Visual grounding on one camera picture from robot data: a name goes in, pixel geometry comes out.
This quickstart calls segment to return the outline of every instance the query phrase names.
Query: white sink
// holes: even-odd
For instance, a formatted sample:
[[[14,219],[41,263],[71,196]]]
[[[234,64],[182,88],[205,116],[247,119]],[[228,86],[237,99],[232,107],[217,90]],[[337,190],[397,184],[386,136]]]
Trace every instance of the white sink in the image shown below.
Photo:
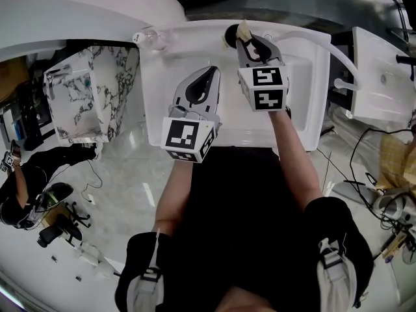
[[[244,97],[237,70],[237,50],[222,39],[235,20],[186,22],[155,28],[168,32],[173,44],[163,51],[140,50],[140,68],[149,143],[160,146],[163,117],[168,115],[177,85],[192,72],[214,65],[220,69],[220,101],[217,114],[222,126],[215,146],[274,147],[276,141],[266,112],[253,112]],[[314,33],[330,42],[331,36],[277,23],[248,21],[254,34],[273,36],[290,31]],[[289,67],[287,105],[306,150],[317,147],[324,116],[330,54],[316,44],[293,38],[278,44]]]

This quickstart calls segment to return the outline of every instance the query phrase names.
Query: white hose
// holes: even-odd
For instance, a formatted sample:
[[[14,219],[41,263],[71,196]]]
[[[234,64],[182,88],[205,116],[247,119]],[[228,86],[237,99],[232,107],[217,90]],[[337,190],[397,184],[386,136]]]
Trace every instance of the white hose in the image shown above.
[[[273,37],[273,41],[279,42],[280,40],[289,39],[289,38],[303,38],[303,39],[309,40],[310,42],[313,42],[319,45],[320,47],[323,47],[325,50],[329,51],[332,55],[334,55],[339,61],[341,61],[345,65],[345,67],[348,68],[348,70],[354,76],[354,80],[356,83],[352,84],[352,83],[344,82],[341,79],[336,79],[334,81],[335,87],[337,87],[338,89],[347,88],[353,91],[358,91],[362,88],[363,83],[361,82],[361,79],[359,78],[359,75],[358,75],[359,73],[358,73],[357,68],[354,66],[352,61],[344,53],[342,53],[339,49],[337,49],[334,45],[332,45],[331,43],[325,42],[318,36],[315,36],[313,34],[310,34],[308,32],[306,33],[303,31],[291,31],[279,37]]]

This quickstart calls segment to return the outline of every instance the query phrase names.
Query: tile floor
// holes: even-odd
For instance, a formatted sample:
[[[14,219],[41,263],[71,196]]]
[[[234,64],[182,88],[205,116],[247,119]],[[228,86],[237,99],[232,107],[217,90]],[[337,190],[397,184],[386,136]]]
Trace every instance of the tile floor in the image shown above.
[[[54,140],[50,140],[40,150],[56,145]],[[324,146],[319,149],[344,175],[352,178],[348,158],[334,154]],[[323,154],[313,151],[309,156],[317,169],[322,191],[327,193],[328,187],[344,180],[344,177],[332,164],[328,164]],[[93,195],[95,205],[88,203],[81,195],[87,183],[93,186],[100,184],[87,162],[69,167],[52,183],[63,181],[73,186],[74,193],[70,198],[91,214],[93,221],[92,227],[84,231],[85,237],[90,244],[104,250],[115,235],[131,236],[151,229],[155,207],[172,165],[173,160],[165,151],[149,145],[146,123],[138,122],[126,128],[112,142],[104,144],[101,160],[92,162],[103,185],[99,189],[88,187],[83,196],[88,199],[88,194]],[[354,165],[354,168],[357,179],[365,182],[367,178],[363,167]]]

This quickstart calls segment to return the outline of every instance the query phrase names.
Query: black shorts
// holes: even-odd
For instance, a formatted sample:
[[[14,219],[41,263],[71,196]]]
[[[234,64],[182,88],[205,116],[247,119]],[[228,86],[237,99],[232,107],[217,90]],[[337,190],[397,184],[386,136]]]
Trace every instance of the black shorts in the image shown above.
[[[255,150],[255,157],[250,151],[215,153],[214,148],[208,156],[225,156],[223,161],[213,165],[206,159],[194,165],[184,219],[172,238],[163,238],[166,243],[158,253],[164,273],[163,311],[213,312],[232,286],[266,298],[279,312],[319,311],[318,245],[326,237],[346,250],[361,296],[372,274],[372,255],[345,202],[320,198],[301,213],[277,157],[267,149],[260,154]],[[139,263],[148,266],[154,238],[148,233],[130,240],[116,295],[119,302],[132,267],[138,274]]]

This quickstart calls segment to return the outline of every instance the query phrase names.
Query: human arm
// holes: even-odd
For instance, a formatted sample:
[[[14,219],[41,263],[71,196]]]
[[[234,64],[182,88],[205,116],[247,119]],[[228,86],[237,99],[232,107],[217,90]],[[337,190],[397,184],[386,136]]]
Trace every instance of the human arm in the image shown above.
[[[304,211],[309,202],[323,196],[317,171],[287,113],[270,112],[269,116],[278,144],[283,175],[299,208]]]
[[[192,181],[193,163],[175,161],[156,209],[153,231],[172,236],[182,219]]]
[[[29,199],[29,194],[27,192],[26,179],[20,166],[14,167],[14,175],[16,176],[16,199],[23,209]]]

